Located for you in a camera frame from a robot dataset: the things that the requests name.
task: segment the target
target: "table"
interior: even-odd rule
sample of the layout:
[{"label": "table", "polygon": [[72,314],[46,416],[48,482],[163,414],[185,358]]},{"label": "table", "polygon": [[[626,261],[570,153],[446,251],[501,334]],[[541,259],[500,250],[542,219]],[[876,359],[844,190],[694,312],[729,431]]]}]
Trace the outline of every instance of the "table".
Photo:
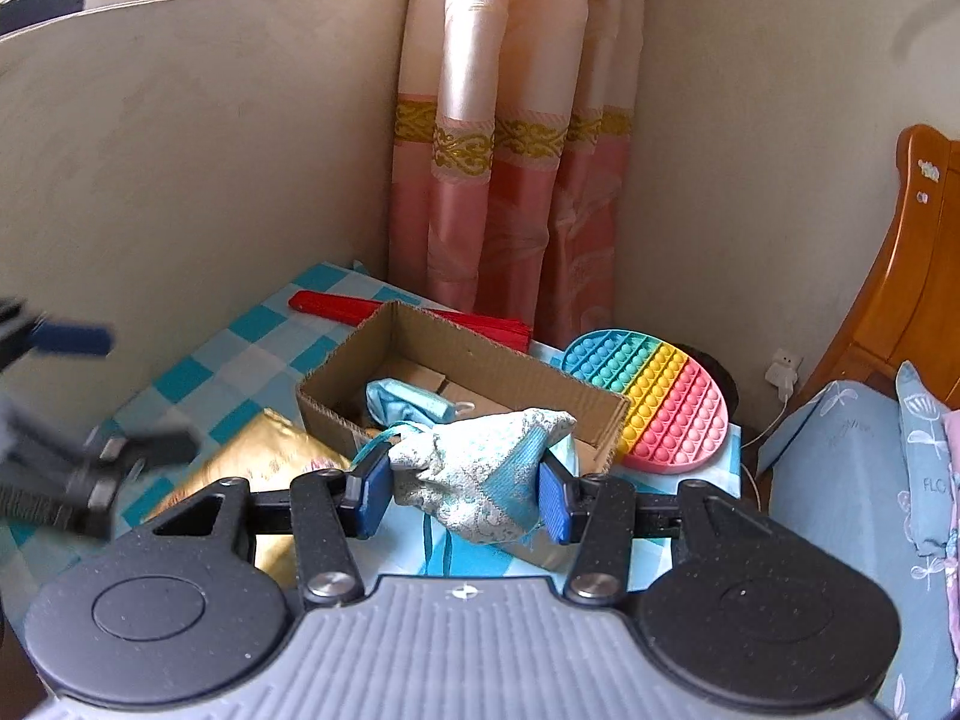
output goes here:
[{"label": "table", "polygon": [[[343,269],[323,263],[254,306],[220,331],[147,389],[136,394],[101,429],[107,434],[133,432],[157,426],[191,427],[202,438],[200,453],[190,468],[203,464],[253,415],[264,407],[302,425],[296,408],[298,381],[320,365],[352,328],[328,319],[299,314],[287,306],[297,290],[352,295],[375,300],[402,300],[427,308],[438,303],[397,290],[372,278],[361,268]],[[560,351],[533,343],[530,354],[559,365]],[[686,476],[662,476],[618,469],[639,490],[675,493],[680,479],[707,479],[733,495],[739,494],[740,432],[731,426],[717,458]],[[114,536],[139,525],[189,469],[169,469],[145,475],[120,493],[114,517]],[[352,541],[352,551],[368,587],[381,573],[419,573],[424,570],[422,514],[412,507],[391,504],[380,532],[368,541]],[[434,522],[435,549],[426,568],[440,572],[445,531]],[[40,586],[64,568],[97,549],[95,544],[29,526],[0,526],[0,593],[14,630]],[[637,539],[632,552],[631,588],[648,586],[670,567],[666,539]],[[542,568],[512,557],[496,547],[478,546],[454,537],[452,573],[464,576],[522,576],[547,574]],[[555,576],[555,581],[563,577]]]}]

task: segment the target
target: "gold foil bag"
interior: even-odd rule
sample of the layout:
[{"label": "gold foil bag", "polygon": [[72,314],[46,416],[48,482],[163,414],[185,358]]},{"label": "gold foil bag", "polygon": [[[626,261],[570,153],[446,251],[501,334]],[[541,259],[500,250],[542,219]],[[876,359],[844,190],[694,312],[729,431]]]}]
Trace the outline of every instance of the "gold foil bag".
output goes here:
[{"label": "gold foil bag", "polygon": [[[224,476],[250,480],[254,493],[286,490],[302,473],[317,469],[348,470],[343,455],[307,435],[274,410],[264,409],[150,512],[150,517],[202,490]],[[292,536],[257,536],[254,564],[285,589],[296,585],[296,553]]]}]

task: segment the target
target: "pop it toy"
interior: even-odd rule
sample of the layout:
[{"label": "pop it toy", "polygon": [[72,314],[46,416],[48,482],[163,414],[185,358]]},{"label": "pop it toy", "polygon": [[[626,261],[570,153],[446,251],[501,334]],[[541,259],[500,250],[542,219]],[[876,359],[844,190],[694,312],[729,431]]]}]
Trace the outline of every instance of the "pop it toy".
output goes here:
[{"label": "pop it toy", "polygon": [[597,330],[573,341],[560,366],[630,400],[617,444],[624,466],[685,473],[713,457],[727,436],[727,404],[712,377],[658,338]]}]

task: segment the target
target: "pink curtain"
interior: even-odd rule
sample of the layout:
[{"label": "pink curtain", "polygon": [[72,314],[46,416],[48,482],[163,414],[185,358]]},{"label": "pink curtain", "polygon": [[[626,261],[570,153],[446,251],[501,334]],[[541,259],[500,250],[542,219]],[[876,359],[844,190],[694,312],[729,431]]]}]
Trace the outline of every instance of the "pink curtain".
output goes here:
[{"label": "pink curtain", "polygon": [[390,279],[563,347],[610,326],[643,0],[410,0]]}]

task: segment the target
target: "red object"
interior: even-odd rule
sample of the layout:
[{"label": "red object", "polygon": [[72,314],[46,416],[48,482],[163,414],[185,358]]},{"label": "red object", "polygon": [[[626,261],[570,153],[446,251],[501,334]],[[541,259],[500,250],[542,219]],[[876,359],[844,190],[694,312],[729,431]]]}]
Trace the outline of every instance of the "red object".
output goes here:
[{"label": "red object", "polygon": [[[383,305],[379,300],[347,298],[344,295],[328,295],[310,290],[300,290],[290,298],[287,304],[294,311],[333,319],[333,322],[342,322],[352,327],[357,327],[360,322]],[[526,354],[530,349],[533,330],[519,319],[497,319],[483,317],[481,314],[460,314],[456,311],[435,309],[427,309],[427,311],[518,352]]]}]

